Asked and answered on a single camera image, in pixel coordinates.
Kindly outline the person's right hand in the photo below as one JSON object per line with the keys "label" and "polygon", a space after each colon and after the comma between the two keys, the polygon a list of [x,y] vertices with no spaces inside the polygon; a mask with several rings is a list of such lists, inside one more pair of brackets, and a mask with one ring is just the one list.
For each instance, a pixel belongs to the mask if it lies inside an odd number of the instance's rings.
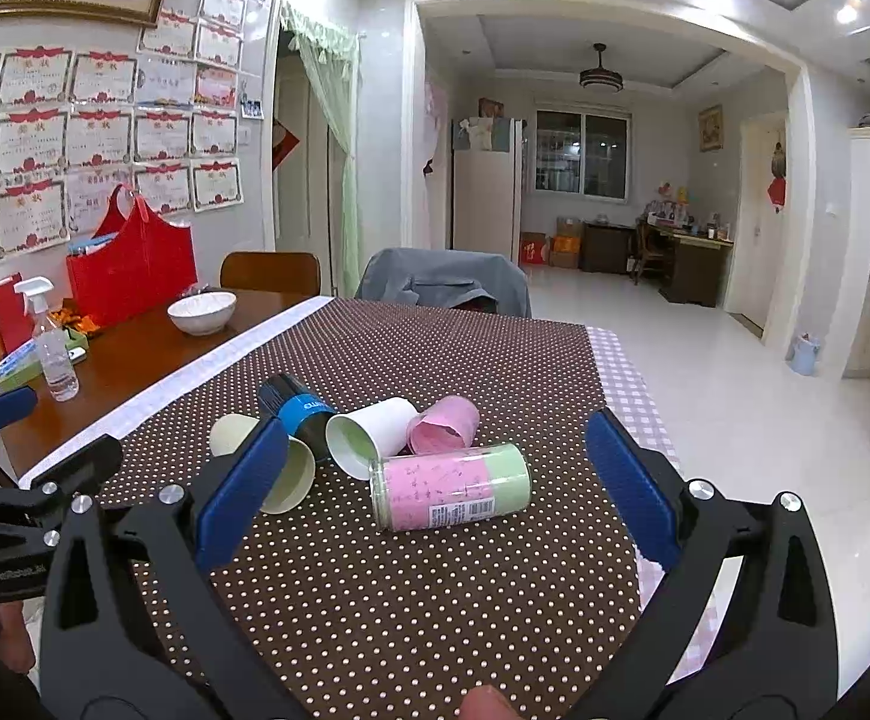
{"label": "person's right hand", "polygon": [[479,686],[464,696],[460,720],[521,720],[521,715],[501,692],[492,686]]}

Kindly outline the person's left hand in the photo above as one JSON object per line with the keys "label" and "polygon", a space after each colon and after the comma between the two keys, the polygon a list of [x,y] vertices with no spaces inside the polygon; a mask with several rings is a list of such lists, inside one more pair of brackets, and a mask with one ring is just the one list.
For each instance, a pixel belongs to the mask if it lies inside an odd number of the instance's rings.
{"label": "person's left hand", "polygon": [[37,663],[21,601],[0,604],[0,659],[10,671],[19,674],[30,673]]}

